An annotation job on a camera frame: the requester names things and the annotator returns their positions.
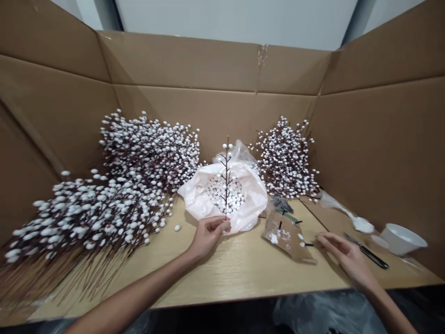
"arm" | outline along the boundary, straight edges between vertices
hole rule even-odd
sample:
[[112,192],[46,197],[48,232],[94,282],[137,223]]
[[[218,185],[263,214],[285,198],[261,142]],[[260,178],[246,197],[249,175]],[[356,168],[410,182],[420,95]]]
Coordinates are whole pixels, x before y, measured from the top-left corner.
[[417,331],[400,311],[391,297],[372,275],[362,252],[356,244],[334,233],[320,233],[317,240],[322,248],[332,253],[351,278],[352,282],[368,298],[389,334],[415,334]]
[[173,283],[215,246],[224,230],[230,230],[225,216],[199,221],[190,247],[156,271],[131,283],[110,296],[74,322],[68,334],[122,333]]

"wooden table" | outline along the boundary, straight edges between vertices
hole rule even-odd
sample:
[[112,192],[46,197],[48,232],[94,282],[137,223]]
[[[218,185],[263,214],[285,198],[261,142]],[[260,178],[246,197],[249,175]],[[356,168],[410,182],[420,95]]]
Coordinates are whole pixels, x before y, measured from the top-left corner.
[[[290,204],[294,216],[303,221],[301,228],[306,242],[313,241],[317,233],[326,230],[303,203],[293,201]],[[261,234],[264,223],[265,219],[261,219],[253,230],[223,238],[213,256],[182,277],[153,308],[350,287],[341,268],[316,248],[311,247],[310,252],[318,264],[300,264],[263,240]],[[179,232],[174,231],[176,224],[182,226]],[[138,250],[127,262],[105,296],[152,272],[186,250],[193,239],[194,224],[196,221],[185,211],[184,202],[179,199],[167,225],[151,238],[147,247]],[[357,236],[351,222],[345,220],[343,224],[345,231]],[[390,269],[383,270],[371,261],[369,266],[385,288],[443,283],[427,269],[416,269],[391,254],[381,257],[390,265]],[[79,301],[79,294],[79,291],[72,291],[61,305],[48,298],[29,319],[76,317],[101,301],[100,298]]]

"white bowl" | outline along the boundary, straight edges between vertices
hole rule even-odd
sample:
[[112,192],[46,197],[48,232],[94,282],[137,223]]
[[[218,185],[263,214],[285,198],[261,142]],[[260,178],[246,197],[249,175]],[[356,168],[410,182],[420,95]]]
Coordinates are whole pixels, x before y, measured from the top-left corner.
[[386,224],[380,237],[388,242],[389,251],[395,255],[405,255],[418,248],[428,246],[423,238],[396,224]]

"berry cluster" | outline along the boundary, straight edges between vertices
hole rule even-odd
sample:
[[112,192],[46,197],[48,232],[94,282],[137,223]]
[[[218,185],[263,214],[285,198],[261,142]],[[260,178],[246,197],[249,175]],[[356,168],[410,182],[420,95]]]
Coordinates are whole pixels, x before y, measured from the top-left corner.
[[259,131],[258,142],[249,145],[249,149],[260,153],[254,168],[269,194],[287,199],[308,196],[309,201],[318,202],[319,186],[314,176],[320,172],[308,167],[309,142],[315,142],[310,135],[304,136],[308,124],[304,120],[293,130],[281,116],[276,127],[266,133]]
[[165,226],[176,190],[199,167],[198,135],[190,125],[148,121],[145,112],[127,121],[120,112],[102,121],[108,172],[92,169],[90,179],[70,180],[63,171],[54,197],[34,202],[37,217],[13,232],[8,263],[29,256],[53,259],[79,247],[133,251]]

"cardboard wall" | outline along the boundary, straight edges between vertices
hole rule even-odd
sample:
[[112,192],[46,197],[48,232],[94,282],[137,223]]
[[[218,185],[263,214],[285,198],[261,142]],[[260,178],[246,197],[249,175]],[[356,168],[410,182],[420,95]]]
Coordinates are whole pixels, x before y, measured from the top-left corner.
[[52,195],[58,177],[0,103],[0,245],[35,213],[32,203]]
[[57,173],[86,175],[119,107],[96,32],[48,0],[2,1],[0,29],[0,98]]
[[100,32],[122,110],[191,124],[201,160],[229,135],[249,144],[257,130],[311,112],[331,52],[128,32]]
[[0,1],[0,54],[110,81],[94,30],[49,0]]
[[59,173],[102,164],[119,107],[95,31],[48,0],[0,1],[0,244],[52,197]]
[[421,235],[429,246],[414,256],[445,277],[443,4],[426,1],[338,51],[310,130],[325,190],[380,231]]
[[445,1],[427,0],[332,55],[322,94],[445,75]]

